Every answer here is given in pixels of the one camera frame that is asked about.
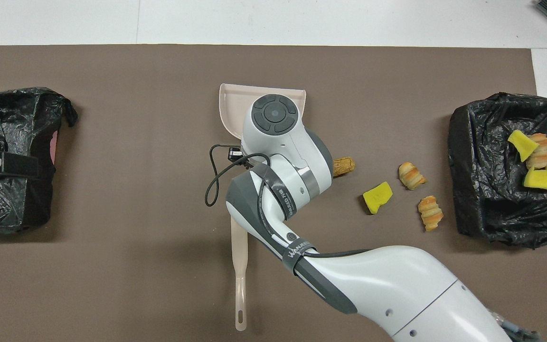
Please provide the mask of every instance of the velcro strap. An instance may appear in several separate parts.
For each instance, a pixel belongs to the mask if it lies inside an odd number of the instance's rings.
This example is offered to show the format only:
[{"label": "velcro strap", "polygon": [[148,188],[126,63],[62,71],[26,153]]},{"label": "velcro strap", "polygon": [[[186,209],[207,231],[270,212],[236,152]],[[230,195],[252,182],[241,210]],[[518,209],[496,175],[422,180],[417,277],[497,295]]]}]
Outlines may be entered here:
[{"label": "velcro strap", "polygon": [[295,204],[291,192],[269,165],[260,163],[255,165],[250,171],[263,178],[263,181],[271,189],[273,196],[280,204],[285,219],[290,219],[294,214],[297,214],[297,204]]},{"label": "velcro strap", "polygon": [[294,275],[297,262],[305,254],[305,251],[310,248],[315,249],[308,240],[301,237],[294,240],[284,250],[284,254],[282,254],[282,264],[284,264],[284,267]]}]

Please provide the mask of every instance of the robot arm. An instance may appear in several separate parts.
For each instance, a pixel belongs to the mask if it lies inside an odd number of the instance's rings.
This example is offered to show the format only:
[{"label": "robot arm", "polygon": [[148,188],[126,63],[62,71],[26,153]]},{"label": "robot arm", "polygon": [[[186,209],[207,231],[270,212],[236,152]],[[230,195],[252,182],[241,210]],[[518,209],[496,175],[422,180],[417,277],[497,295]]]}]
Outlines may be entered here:
[{"label": "robot arm", "polygon": [[397,342],[510,341],[465,285],[425,251],[391,246],[322,255],[284,224],[332,182],[328,149],[304,128],[290,99],[266,95],[253,104],[242,149],[271,156],[271,164],[258,163],[232,180],[228,211],[332,307],[366,316]]}]

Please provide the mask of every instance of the trash bag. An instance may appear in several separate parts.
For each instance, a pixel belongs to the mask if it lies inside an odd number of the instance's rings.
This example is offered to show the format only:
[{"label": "trash bag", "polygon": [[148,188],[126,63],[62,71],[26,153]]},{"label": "trash bag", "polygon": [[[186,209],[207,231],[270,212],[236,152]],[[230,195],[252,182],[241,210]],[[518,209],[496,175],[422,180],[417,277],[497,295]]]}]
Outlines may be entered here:
[{"label": "trash bag", "polygon": [[50,141],[62,117],[73,126],[77,113],[68,99],[45,87],[0,93],[0,232],[50,219],[56,171]]},{"label": "trash bag", "polygon": [[498,93],[457,108],[448,154],[459,233],[535,249],[547,245],[547,190],[525,188],[514,130],[547,134],[547,99]]}]

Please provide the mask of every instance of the yellow sponge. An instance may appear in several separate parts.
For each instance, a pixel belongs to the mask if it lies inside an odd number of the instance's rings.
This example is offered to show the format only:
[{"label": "yellow sponge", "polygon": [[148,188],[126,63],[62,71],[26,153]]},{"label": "yellow sponge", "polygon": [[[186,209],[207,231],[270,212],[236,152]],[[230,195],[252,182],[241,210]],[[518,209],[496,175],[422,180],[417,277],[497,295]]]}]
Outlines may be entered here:
[{"label": "yellow sponge", "polygon": [[543,170],[536,170],[531,167],[525,176],[523,185],[527,188],[539,188],[547,190],[547,165]]},{"label": "yellow sponge", "polygon": [[362,197],[367,202],[367,207],[371,211],[371,214],[377,214],[379,207],[386,204],[392,194],[388,182],[383,182],[374,189],[363,193]]},{"label": "yellow sponge", "polygon": [[508,141],[516,147],[520,154],[520,161],[524,162],[536,150],[539,143],[529,139],[523,132],[515,130],[508,137]]}]

